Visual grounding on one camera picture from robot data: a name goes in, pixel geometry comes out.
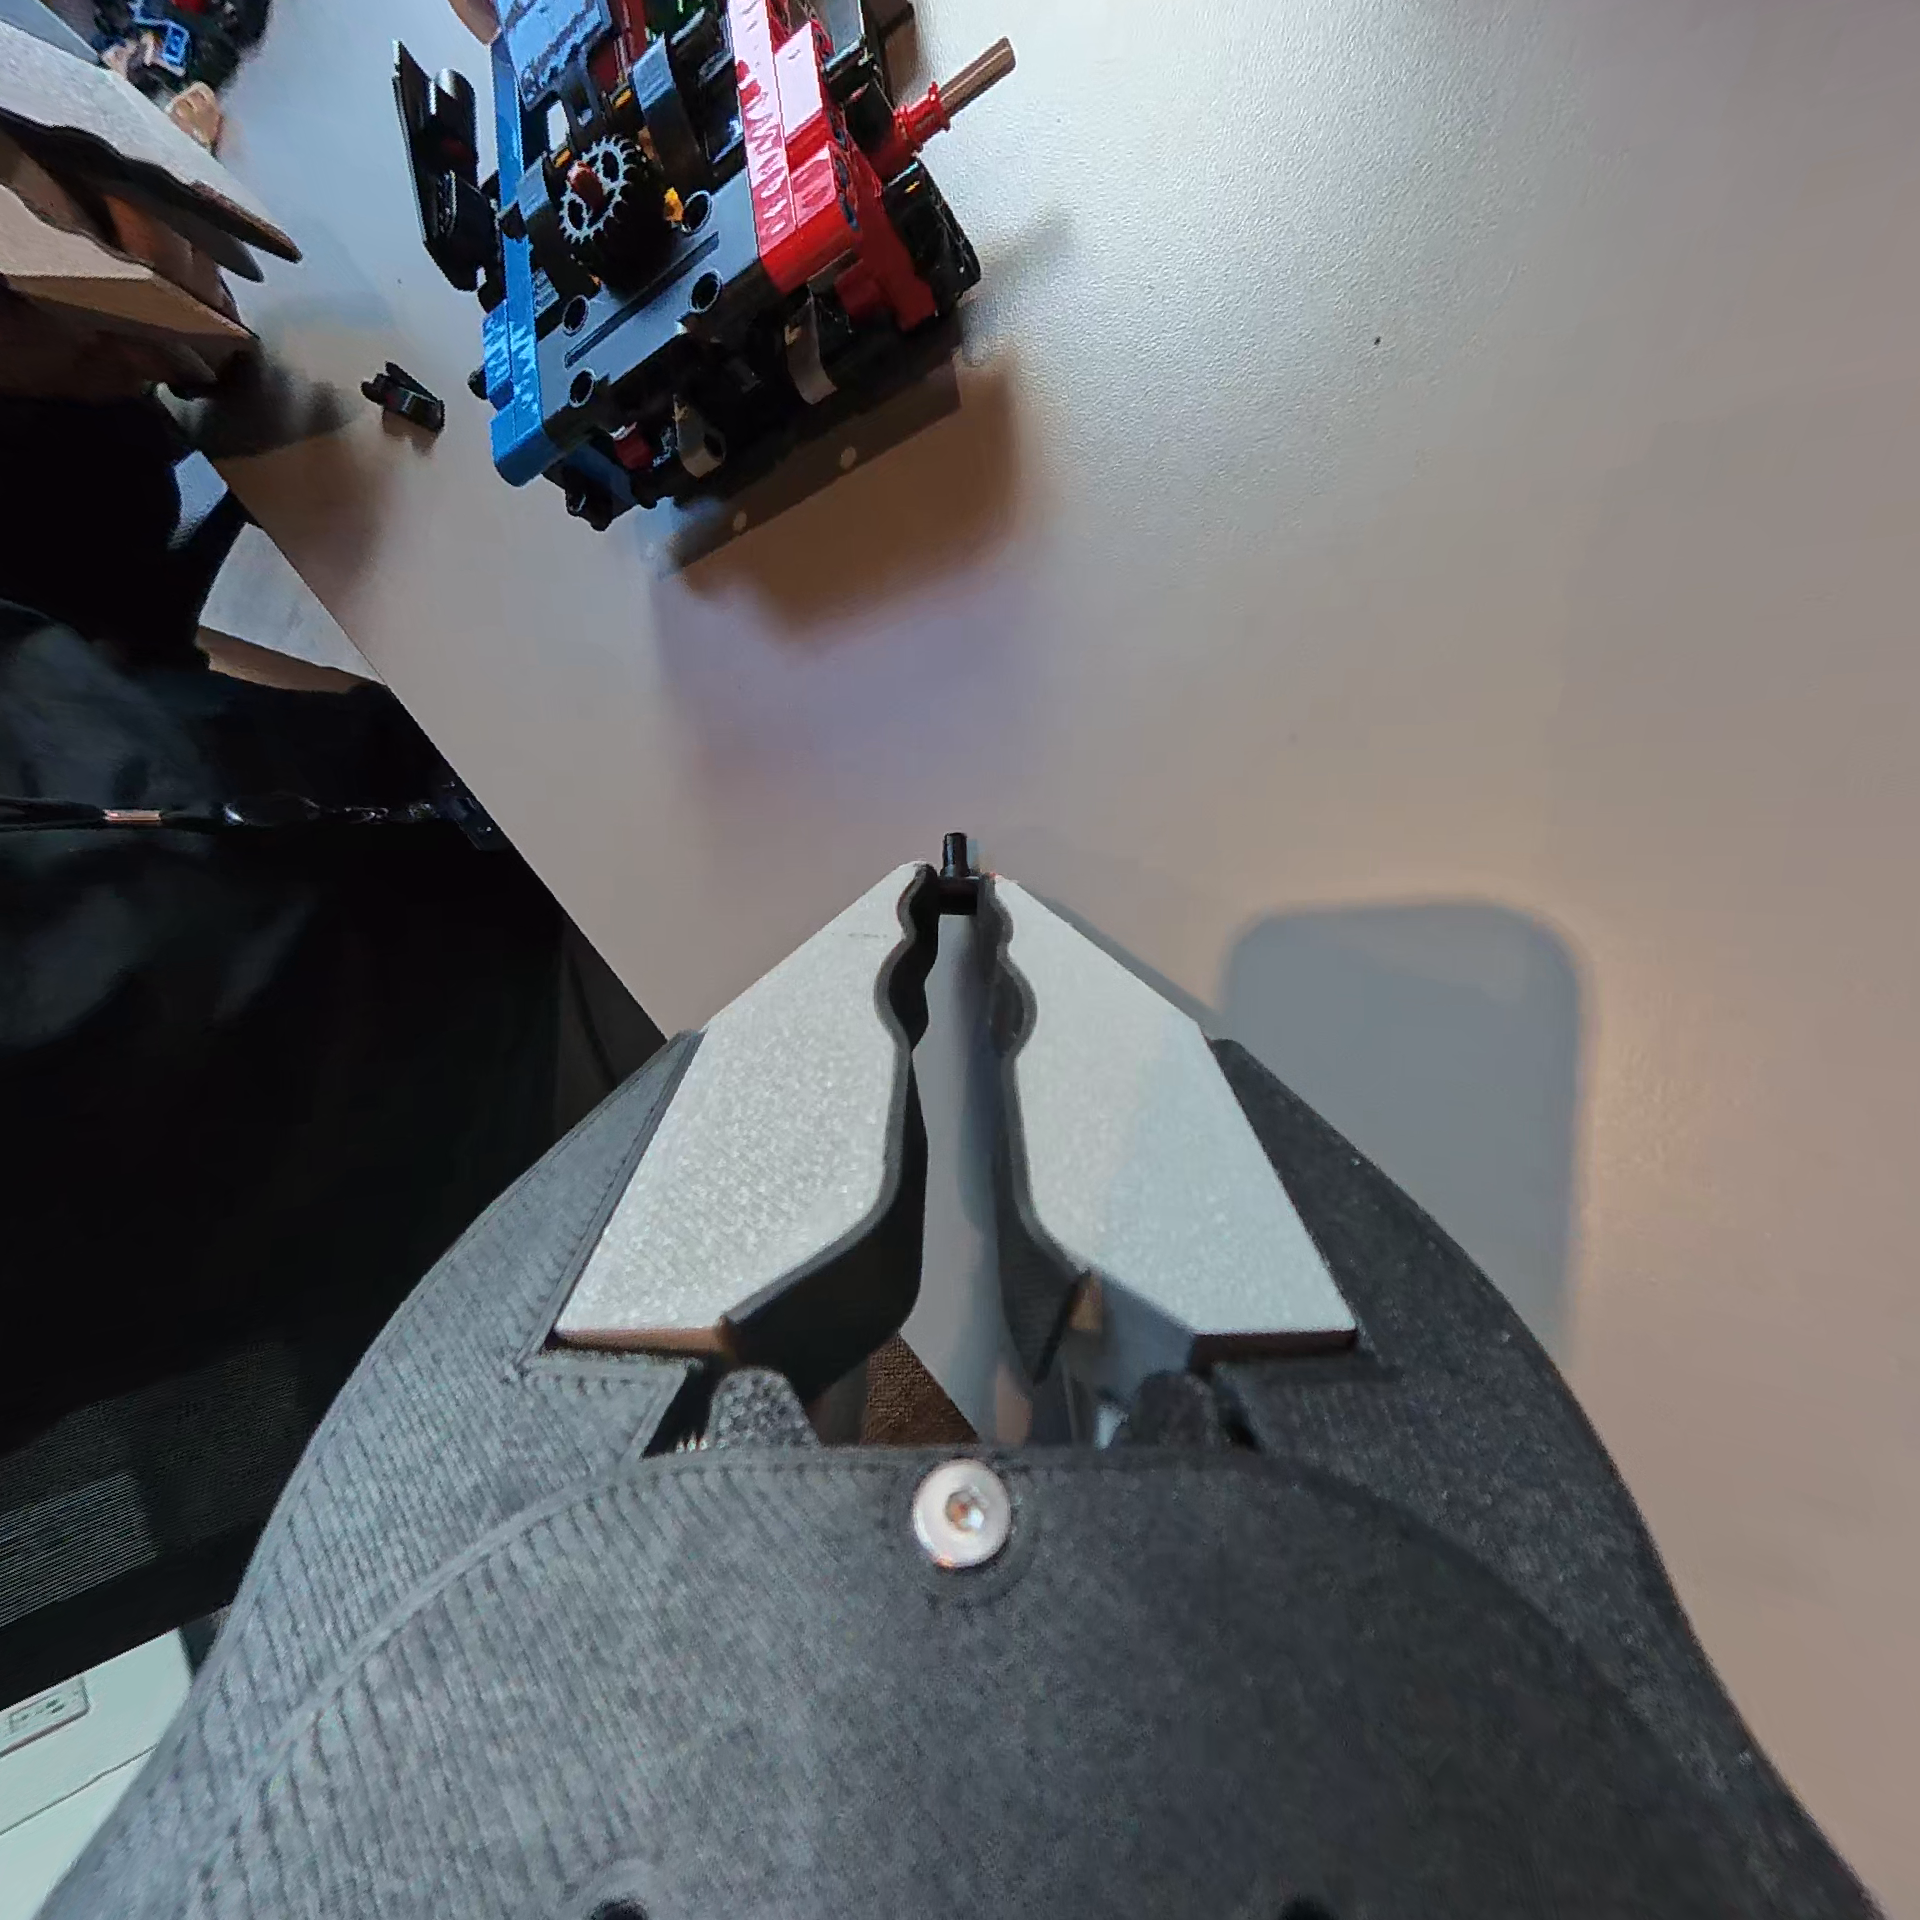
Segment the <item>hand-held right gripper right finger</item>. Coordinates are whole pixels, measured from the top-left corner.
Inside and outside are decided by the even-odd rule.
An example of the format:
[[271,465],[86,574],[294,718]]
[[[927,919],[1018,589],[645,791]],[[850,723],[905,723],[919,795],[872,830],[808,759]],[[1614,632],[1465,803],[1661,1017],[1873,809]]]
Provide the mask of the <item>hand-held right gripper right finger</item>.
[[1357,1339],[1328,1261],[1197,1020],[1006,877],[990,953],[1002,1312],[1032,1384],[1160,1374]]

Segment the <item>pile of loose toy bricks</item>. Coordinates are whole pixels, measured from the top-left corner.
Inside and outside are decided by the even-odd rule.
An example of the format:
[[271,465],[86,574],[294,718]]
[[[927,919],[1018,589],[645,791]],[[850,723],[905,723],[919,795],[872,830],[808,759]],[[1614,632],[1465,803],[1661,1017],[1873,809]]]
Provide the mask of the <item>pile of loose toy bricks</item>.
[[89,40],[104,67],[215,154],[224,88],[266,36],[271,10],[270,2],[95,2]]

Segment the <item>toy brick car model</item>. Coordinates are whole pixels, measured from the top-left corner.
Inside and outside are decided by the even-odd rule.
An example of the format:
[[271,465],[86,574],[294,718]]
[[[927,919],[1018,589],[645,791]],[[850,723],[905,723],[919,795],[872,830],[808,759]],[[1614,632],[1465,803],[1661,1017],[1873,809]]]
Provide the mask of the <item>toy brick car model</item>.
[[605,530],[727,503],[950,365],[981,268],[903,99],[911,4],[459,4],[489,99],[394,44],[423,252],[479,311],[492,469]]

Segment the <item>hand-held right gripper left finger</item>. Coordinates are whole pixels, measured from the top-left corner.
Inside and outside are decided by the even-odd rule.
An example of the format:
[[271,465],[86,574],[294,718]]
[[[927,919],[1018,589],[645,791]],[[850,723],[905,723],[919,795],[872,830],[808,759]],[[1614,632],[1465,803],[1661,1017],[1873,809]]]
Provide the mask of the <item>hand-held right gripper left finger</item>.
[[899,1333],[921,1278],[914,1044],[939,919],[935,870],[897,867],[708,1020],[556,1347],[767,1370],[814,1402]]

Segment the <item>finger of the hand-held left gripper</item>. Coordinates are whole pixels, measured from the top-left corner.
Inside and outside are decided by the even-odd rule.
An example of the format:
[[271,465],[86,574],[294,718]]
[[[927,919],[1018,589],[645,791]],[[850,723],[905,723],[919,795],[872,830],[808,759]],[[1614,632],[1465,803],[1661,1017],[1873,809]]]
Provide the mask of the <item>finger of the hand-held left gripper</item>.
[[256,335],[233,314],[150,263],[43,218],[7,187],[1,191],[1,283],[13,299],[95,330],[204,347],[212,356],[256,344]]
[[299,247],[215,157],[95,61],[11,21],[1,24],[1,121],[101,188],[169,218],[197,249],[259,280],[244,249],[298,264]]

